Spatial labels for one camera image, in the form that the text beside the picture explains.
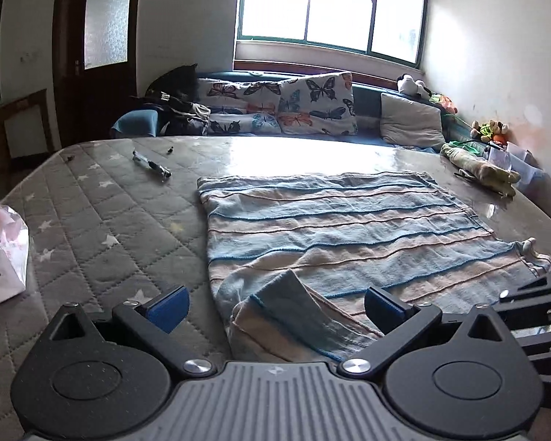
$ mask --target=window frame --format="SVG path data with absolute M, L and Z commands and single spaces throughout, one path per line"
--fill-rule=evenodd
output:
M 245 8 L 245 0 L 239 0 L 239 13 L 238 13 L 238 28 L 237 28 L 237 39 L 238 40 L 255 40 L 255 41 L 270 41 L 270 42 L 279 42 L 279 43 L 297 43 L 297 44 L 305 44 L 307 46 L 320 46 L 323 48 L 330 48 L 334 50 L 342 50 L 342 51 L 348 51 L 350 53 L 356 53 L 356 54 L 364 54 L 367 56 L 372 56 L 376 58 L 380 58 L 382 60 L 391 61 L 392 63 L 398 63 L 402 64 L 404 66 L 409 66 L 415 69 L 419 69 L 421 66 L 422 61 L 422 51 L 424 48 L 424 41 L 425 41 L 425 35 L 426 35 L 426 17 L 428 14 L 428 0 L 424 0 L 423 7 L 422 7 L 422 23 L 421 23 L 421 32 L 420 32 L 420 38 L 418 40 L 418 48 L 417 48 L 417 60 L 416 62 L 406 61 L 400 58 L 396 58 L 394 56 L 390 56 L 388 54 L 378 53 L 376 51 L 371 51 L 372 47 L 372 41 L 374 36 L 374 22 L 375 22 L 375 12 L 376 12 L 376 6 L 377 6 L 378 0 L 372 0 L 372 8 L 371 8 L 371 20 L 370 20 L 370 33 L 369 38 L 367 42 L 367 50 L 357 50 L 354 48 L 348 48 L 345 46 L 338 46 L 336 44 L 329 44 L 329 43 L 320 43 L 320 42 L 312 42 L 309 39 L 307 39 L 307 32 L 308 32 L 308 26 L 309 26 L 309 15 L 310 15 L 310 0 L 308 0 L 308 5 L 306 8 L 306 24 L 304 26 L 304 39 L 298 40 L 298 39 L 292 39 L 292 38 L 281 38 L 276 36 L 250 36 L 250 35 L 244 35 L 242 33 L 242 18 L 243 18 L 243 11 Z

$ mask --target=blue and pink striped towel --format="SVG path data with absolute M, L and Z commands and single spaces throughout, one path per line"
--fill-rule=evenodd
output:
M 212 293 L 237 359 L 340 361 L 381 334 L 382 287 L 445 312 L 551 270 L 534 239 L 498 240 L 428 174 L 201 178 Z

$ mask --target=butterfly print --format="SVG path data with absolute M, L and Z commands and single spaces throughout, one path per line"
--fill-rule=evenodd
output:
M 345 88 L 351 89 L 353 85 L 353 75 L 351 73 L 342 73 L 341 77 L 345 80 Z
M 344 107 L 337 107 L 330 111 L 310 111 L 310 116 L 319 117 L 320 119 L 341 119 L 346 110 Z
M 312 126 L 312 119 L 307 113 L 280 114 L 278 119 L 284 126 Z
M 212 88 L 208 90 L 208 96 L 225 96 L 238 99 L 235 91 L 237 87 L 227 83 L 212 83 Z
M 280 105 L 278 107 L 278 112 L 280 113 L 297 113 L 300 111 L 300 90 L 297 89 L 286 101 L 284 98 L 280 98 Z
M 350 99 L 343 99 L 343 102 L 347 106 L 349 114 L 351 114 L 351 116 L 355 116 L 355 107 L 353 106 L 353 101 L 351 101 Z
M 327 135 L 329 135 L 329 136 L 332 136 L 332 132 L 330 132 L 329 130 L 324 129 L 324 128 L 321 128 L 320 130 L 321 130 L 322 132 L 324 132 L 325 134 L 327 134 Z M 349 135 L 350 135 L 350 134 L 349 134 L 349 131 L 343 131 L 343 132 L 341 133 L 341 136 L 349 136 Z
M 227 129 L 227 125 L 221 126 L 218 122 L 211 121 L 210 129 L 212 129 L 212 131 L 218 134 L 237 134 L 238 132 L 241 131 L 240 123 L 241 123 L 240 121 L 233 121 L 228 125 L 228 129 Z
M 276 105 L 274 103 L 262 103 L 262 105 L 247 104 L 247 113 L 276 113 Z
M 252 125 L 255 129 L 259 129 L 263 127 L 263 125 L 275 127 L 278 125 L 278 123 L 275 118 L 273 116 L 270 116 L 269 114 L 253 114 Z
M 335 90 L 333 89 L 335 87 L 334 76 L 331 76 L 329 79 L 327 79 L 323 87 L 320 87 L 318 84 L 312 81 L 312 79 L 307 79 L 306 85 L 310 89 L 310 102 L 318 101 L 318 99 L 324 95 L 326 95 L 330 100 L 336 99 Z
M 222 106 L 210 106 L 210 113 L 211 114 L 243 114 L 243 112 L 240 109 L 236 109 L 233 107 L 224 107 Z
M 247 89 L 245 89 L 243 94 L 245 96 L 249 96 L 249 94 L 257 93 L 259 90 L 263 90 L 263 88 L 268 89 L 274 94 L 281 95 L 280 85 L 271 81 L 259 81 L 258 83 L 252 83 Z

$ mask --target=bed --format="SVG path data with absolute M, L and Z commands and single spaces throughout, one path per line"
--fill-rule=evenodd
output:
M 172 177 L 163 182 L 135 163 L 135 149 Z M 454 177 L 453 166 L 436 154 L 272 137 L 119 139 L 54 154 L 3 200 L 25 219 L 32 240 L 27 290 L 0 305 L 0 441 L 22 435 L 10 382 L 64 302 L 101 311 L 183 284 L 191 311 L 172 337 L 216 363 L 230 357 L 208 283 L 198 178 L 381 171 L 427 172 L 499 238 L 535 237 L 539 251 L 551 255 L 551 219 L 541 210 L 521 194 L 502 200 Z

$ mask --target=wooden door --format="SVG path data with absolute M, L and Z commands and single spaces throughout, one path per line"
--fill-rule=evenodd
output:
M 63 147 L 108 139 L 135 108 L 137 0 L 56 0 L 53 84 Z

